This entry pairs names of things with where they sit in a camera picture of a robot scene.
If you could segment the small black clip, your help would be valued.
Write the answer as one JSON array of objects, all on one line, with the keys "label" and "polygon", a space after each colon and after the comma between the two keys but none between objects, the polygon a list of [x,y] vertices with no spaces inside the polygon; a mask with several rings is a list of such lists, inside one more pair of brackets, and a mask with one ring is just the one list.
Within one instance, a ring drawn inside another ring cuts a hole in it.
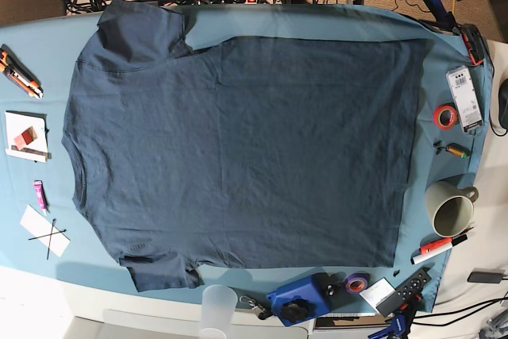
[{"label": "small black clip", "polygon": [[442,151],[442,149],[444,148],[443,145],[442,145],[442,141],[436,141],[433,143],[433,147],[435,149],[435,154],[436,155],[439,155]]}]

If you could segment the light blue table cloth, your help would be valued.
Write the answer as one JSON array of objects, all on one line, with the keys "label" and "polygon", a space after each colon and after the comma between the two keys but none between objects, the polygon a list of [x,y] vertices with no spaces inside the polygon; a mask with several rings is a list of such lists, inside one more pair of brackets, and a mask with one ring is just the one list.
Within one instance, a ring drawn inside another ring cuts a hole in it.
[{"label": "light blue table cloth", "polygon": [[[458,36],[435,33],[402,15],[368,6],[182,6],[186,41],[194,49],[232,37],[263,36],[312,40],[385,41],[423,38],[433,44],[423,64],[417,133],[406,191],[402,224],[392,268],[372,268],[372,279],[401,283],[415,271],[410,263],[420,242],[432,229],[423,195],[427,186],[446,179],[469,186],[479,169],[487,129],[473,135],[458,128],[438,129],[434,109],[451,101],[446,73],[469,65],[464,42]],[[96,13],[56,17],[2,28],[1,42],[42,82],[44,97],[33,100],[8,80],[1,81],[2,112],[42,115],[48,126],[50,160],[38,164],[10,156],[1,158],[1,266],[60,281],[132,295],[128,271],[106,252],[72,201],[74,172],[61,138],[64,112],[75,61],[97,29]],[[435,154],[433,143],[442,141]],[[447,144],[466,148],[461,159],[445,151]],[[20,220],[27,205],[36,204],[33,181],[41,180],[49,200],[48,221],[66,229],[70,243],[61,257],[49,255],[39,241],[29,241]]]}]

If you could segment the white paper card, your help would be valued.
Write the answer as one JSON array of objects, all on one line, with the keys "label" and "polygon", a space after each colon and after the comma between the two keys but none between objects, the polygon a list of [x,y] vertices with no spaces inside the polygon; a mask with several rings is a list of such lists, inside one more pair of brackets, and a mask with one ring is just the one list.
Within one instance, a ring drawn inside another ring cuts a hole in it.
[{"label": "white paper card", "polygon": [[[39,237],[50,233],[52,227],[52,223],[30,205],[26,206],[25,212],[23,213],[20,220],[20,225],[33,237]],[[62,229],[57,228],[55,224],[54,230],[61,231]],[[64,251],[67,249],[70,243],[70,239],[67,238],[65,233],[52,236],[51,252],[53,252],[58,257],[61,257],[64,254]],[[48,248],[48,239],[49,237],[45,237],[33,241],[39,241],[41,244],[45,245],[46,248]]]}]

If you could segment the blue plastic fixture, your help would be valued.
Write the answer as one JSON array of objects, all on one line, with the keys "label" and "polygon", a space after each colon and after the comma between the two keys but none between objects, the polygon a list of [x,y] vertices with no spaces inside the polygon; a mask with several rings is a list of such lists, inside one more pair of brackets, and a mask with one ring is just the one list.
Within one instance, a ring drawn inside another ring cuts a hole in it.
[{"label": "blue plastic fixture", "polygon": [[332,310],[331,298],[318,275],[286,284],[266,294],[270,310],[284,326],[319,318]]}]

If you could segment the translucent plastic cup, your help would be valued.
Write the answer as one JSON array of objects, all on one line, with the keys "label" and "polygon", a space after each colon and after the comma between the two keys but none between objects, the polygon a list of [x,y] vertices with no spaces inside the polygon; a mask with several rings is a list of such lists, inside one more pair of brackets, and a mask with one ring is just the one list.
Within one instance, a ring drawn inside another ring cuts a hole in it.
[{"label": "translucent plastic cup", "polygon": [[230,287],[211,285],[202,293],[200,338],[227,338],[238,303]]}]

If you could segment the black hairpin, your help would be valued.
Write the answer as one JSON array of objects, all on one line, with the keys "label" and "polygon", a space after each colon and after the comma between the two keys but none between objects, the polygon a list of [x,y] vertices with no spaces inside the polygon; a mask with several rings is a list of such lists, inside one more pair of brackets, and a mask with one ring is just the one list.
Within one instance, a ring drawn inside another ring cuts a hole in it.
[{"label": "black hairpin", "polygon": [[51,243],[52,243],[52,236],[53,236],[53,231],[54,231],[54,228],[55,228],[55,224],[56,224],[56,218],[53,218],[52,219],[52,227],[51,227],[51,230],[50,230],[50,234],[49,234],[49,239],[48,239],[48,248],[47,248],[47,255],[46,255],[46,260],[49,259],[49,254],[51,252]]},{"label": "black hairpin", "polygon": [[32,241],[32,240],[39,240],[39,239],[41,239],[41,238],[51,237],[51,236],[54,236],[54,235],[56,235],[56,234],[65,233],[66,231],[67,231],[66,229],[63,229],[63,230],[61,230],[61,231],[59,231],[59,230],[53,230],[53,231],[51,231],[51,232],[50,232],[50,233],[48,233],[48,234],[45,234],[45,235],[42,235],[42,236],[39,236],[39,237],[31,237],[31,238],[29,238],[28,240],[29,240],[29,241]]}]

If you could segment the red black clamp tool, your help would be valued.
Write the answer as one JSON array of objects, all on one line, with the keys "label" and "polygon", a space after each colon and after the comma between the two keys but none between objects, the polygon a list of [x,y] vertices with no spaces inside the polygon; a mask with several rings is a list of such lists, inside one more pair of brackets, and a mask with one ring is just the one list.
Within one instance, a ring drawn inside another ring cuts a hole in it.
[{"label": "red black clamp tool", "polygon": [[472,24],[463,24],[460,26],[460,33],[468,55],[474,66],[480,65],[485,57],[483,49],[483,39],[478,28]]}]

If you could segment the metal carabiner keyring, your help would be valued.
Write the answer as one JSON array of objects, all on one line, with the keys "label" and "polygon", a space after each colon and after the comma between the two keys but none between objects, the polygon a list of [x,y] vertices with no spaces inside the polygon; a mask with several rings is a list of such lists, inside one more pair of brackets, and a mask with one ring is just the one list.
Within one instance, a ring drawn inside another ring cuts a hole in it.
[{"label": "metal carabiner keyring", "polygon": [[245,305],[249,305],[251,312],[258,317],[259,320],[266,320],[273,315],[271,310],[261,303],[257,302],[254,298],[247,295],[242,295],[239,298],[239,302]]}]

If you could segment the pink glue tube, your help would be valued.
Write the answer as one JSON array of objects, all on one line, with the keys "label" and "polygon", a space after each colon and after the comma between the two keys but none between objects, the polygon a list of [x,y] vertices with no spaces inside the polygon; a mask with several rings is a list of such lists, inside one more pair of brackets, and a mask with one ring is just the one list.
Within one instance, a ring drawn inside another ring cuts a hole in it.
[{"label": "pink glue tube", "polygon": [[34,191],[36,193],[37,201],[42,211],[43,215],[46,216],[48,214],[48,202],[44,193],[44,186],[40,180],[33,181]]}]

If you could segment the red white marker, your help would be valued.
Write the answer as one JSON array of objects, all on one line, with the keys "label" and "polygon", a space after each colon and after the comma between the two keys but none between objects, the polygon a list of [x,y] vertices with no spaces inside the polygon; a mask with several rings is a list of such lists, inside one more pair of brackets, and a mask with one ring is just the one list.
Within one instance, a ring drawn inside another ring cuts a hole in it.
[{"label": "red white marker", "polygon": [[410,259],[411,264],[420,264],[427,261],[435,256],[440,255],[443,252],[447,252],[454,246],[465,242],[468,239],[467,234],[462,234],[457,237],[446,237],[437,241],[430,242],[420,247],[420,252]]}]

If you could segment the beige ceramic mug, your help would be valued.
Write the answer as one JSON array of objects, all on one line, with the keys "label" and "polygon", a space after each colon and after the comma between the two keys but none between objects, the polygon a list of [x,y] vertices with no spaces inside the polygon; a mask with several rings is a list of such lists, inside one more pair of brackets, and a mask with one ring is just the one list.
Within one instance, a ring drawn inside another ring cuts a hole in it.
[{"label": "beige ceramic mug", "polygon": [[434,232],[441,237],[462,233],[474,215],[476,187],[459,189],[444,181],[435,182],[425,191],[425,208]]}]

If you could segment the purple tape roll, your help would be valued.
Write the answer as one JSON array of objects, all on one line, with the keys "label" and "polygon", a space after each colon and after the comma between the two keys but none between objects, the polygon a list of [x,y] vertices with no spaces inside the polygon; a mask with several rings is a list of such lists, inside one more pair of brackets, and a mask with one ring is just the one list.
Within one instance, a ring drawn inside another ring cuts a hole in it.
[{"label": "purple tape roll", "polygon": [[344,282],[345,290],[349,294],[359,294],[368,288],[370,275],[365,272],[357,272],[349,275]]}]

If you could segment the white sticky note pad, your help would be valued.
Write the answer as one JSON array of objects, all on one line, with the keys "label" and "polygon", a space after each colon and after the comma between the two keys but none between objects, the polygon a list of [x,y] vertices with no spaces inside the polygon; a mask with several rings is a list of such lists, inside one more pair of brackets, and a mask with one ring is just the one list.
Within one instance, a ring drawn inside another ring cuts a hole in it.
[{"label": "white sticky note pad", "polygon": [[382,278],[361,291],[360,296],[370,307],[377,310],[377,306],[393,292],[394,288],[391,284],[385,278]]}]

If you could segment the dark blue T-shirt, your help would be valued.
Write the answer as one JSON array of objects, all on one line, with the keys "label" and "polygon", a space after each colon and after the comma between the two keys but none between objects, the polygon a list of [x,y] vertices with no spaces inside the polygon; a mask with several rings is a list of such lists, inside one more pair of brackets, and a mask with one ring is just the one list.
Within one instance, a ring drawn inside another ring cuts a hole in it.
[{"label": "dark blue T-shirt", "polygon": [[74,203],[138,291],[198,268],[391,267],[427,40],[236,37],[115,0],[75,63]]}]

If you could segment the white notepad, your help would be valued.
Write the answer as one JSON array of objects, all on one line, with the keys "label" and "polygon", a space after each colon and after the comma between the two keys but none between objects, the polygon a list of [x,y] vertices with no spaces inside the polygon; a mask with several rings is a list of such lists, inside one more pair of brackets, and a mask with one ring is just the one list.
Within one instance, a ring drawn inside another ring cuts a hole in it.
[{"label": "white notepad", "polygon": [[[7,138],[6,155],[24,160],[46,163],[49,152],[45,120],[42,117],[33,117],[14,112],[5,112],[5,120]],[[37,139],[27,148],[17,150],[14,146],[14,138],[31,126],[37,133]]]}]

